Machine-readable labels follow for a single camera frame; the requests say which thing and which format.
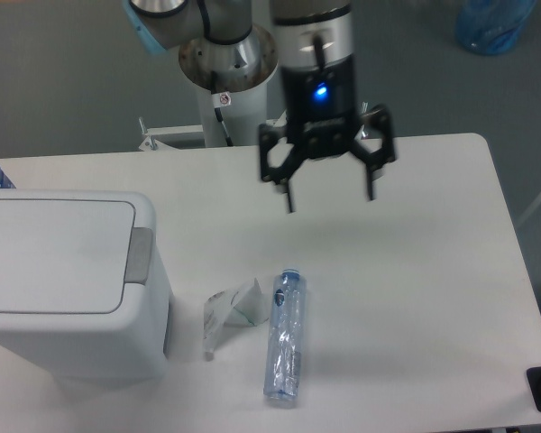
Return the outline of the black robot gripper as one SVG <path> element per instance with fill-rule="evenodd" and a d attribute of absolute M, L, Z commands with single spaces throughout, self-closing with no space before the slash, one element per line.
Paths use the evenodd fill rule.
<path fill-rule="evenodd" d="M 280 76 L 287 108 L 287 125 L 258 126 L 260 178 L 286 195 L 289 213 L 295 212 L 290 180 L 306 159 L 319 160 L 349 151 L 364 164 L 366 198 L 376 198 L 375 181 L 384 167 L 397 159 L 391 112 L 383 104 L 358 115 L 354 62 L 341 60 L 320 69 L 282 67 Z M 363 132 L 376 132 L 381 144 L 370 150 Z M 269 153 L 286 138 L 292 148 L 279 166 Z"/>

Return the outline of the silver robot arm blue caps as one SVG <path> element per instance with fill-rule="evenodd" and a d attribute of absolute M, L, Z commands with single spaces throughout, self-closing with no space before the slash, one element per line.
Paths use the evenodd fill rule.
<path fill-rule="evenodd" d="M 365 167 L 366 195 L 397 158 L 385 106 L 360 112 L 355 97 L 352 7 L 347 1 L 273 1 L 268 32 L 249 1 L 126 1 L 125 13 L 148 51 L 179 49 L 187 77 L 204 88 L 226 146 L 236 145 L 225 108 L 236 93 L 279 72 L 282 126 L 256 126 L 260 178 L 289 194 L 308 160 L 352 154 Z"/>

